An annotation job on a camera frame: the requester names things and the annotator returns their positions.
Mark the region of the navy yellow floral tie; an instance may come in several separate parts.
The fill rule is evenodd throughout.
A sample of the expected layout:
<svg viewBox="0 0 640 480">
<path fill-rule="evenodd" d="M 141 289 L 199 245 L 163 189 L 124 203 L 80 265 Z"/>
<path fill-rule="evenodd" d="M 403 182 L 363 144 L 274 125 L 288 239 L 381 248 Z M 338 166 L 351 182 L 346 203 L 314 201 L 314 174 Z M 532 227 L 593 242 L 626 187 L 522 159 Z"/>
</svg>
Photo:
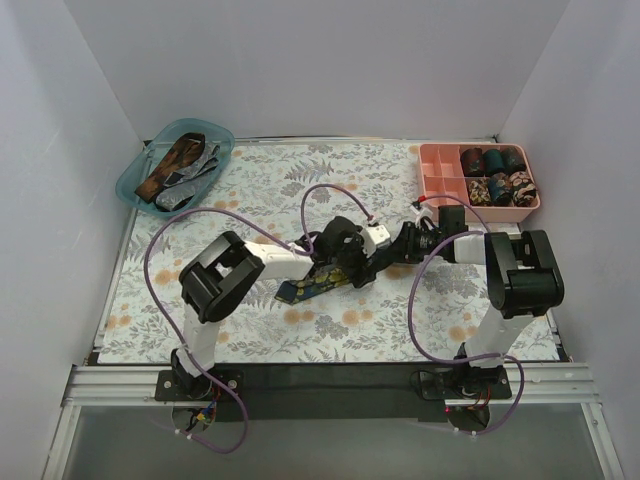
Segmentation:
<svg viewBox="0 0 640 480">
<path fill-rule="evenodd" d="M 382 251 L 371 257 L 378 258 Z M 294 305 L 342 286 L 353 286 L 349 280 L 349 267 L 354 259 L 362 257 L 371 258 L 363 253 L 341 253 L 330 260 L 317 261 L 304 279 L 284 281 L 277 290 L 275 299 Z"/>
</svg>

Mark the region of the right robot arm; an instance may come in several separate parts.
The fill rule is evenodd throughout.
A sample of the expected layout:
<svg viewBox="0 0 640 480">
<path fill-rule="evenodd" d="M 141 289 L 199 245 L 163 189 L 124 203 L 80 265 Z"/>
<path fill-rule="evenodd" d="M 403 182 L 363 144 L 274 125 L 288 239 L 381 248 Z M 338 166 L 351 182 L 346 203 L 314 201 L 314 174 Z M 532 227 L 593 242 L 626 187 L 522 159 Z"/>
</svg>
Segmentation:
<svg viewBox="0 0 640 480">
<path fill-rule="evenodd" d="M 403 224 L 396 239 L 371 238 L 369 266 L 380 271 L 393 263 L 419 264 L 441 257 L 454 264 L 482 265 L 490 305 L 476 333 L 451 360 L 436 360 L 417 374 L 425 399 L 507 399 L 507 353 L 537 317 L 562 303 L 564 283 L 547 234 L 542 230 L 511 236 L 471 232 L 462 205 L 441 206 L 438 221 L 426 217 Z"/>
</svg>

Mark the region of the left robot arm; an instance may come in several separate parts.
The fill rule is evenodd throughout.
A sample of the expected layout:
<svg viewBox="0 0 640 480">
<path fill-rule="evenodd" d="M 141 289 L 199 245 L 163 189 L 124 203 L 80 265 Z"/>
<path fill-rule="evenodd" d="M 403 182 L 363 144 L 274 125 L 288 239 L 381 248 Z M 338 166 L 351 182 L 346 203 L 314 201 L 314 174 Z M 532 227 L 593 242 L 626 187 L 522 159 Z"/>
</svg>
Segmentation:
<svg viewBox="0 0 640 480">
<path fill-rule="evenodd" d="M 275 298 L 294 305 L 366 279 L 367 263 L 391 245 L 386 227 L 361 227 L 338 216 L 307 246 L 245 242 L 223 233 L 180 274 L 186 344 L 171 355 L 175 384 L 188 398 L 205 398 L 213 386 L 219 323 L 244 301 L 253 285 L 279 280 Z"/>
</svg>

